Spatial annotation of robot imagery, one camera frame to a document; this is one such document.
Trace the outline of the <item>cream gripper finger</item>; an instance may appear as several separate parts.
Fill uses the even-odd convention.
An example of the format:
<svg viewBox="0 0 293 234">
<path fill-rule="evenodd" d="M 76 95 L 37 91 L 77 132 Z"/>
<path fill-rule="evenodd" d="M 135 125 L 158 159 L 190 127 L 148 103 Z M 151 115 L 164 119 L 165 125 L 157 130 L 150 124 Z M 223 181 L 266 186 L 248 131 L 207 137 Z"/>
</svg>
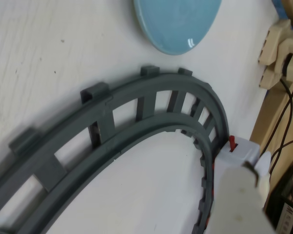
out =
<svg viewBox="0 0 293 234">
<path fill-rule="evenodd" d="M 274 234 L 263 211 L 269 189 L 269 174 L 260 177 L 247 164 L 227 169 L 217 189 L 206 233 Z"/>
</svg>

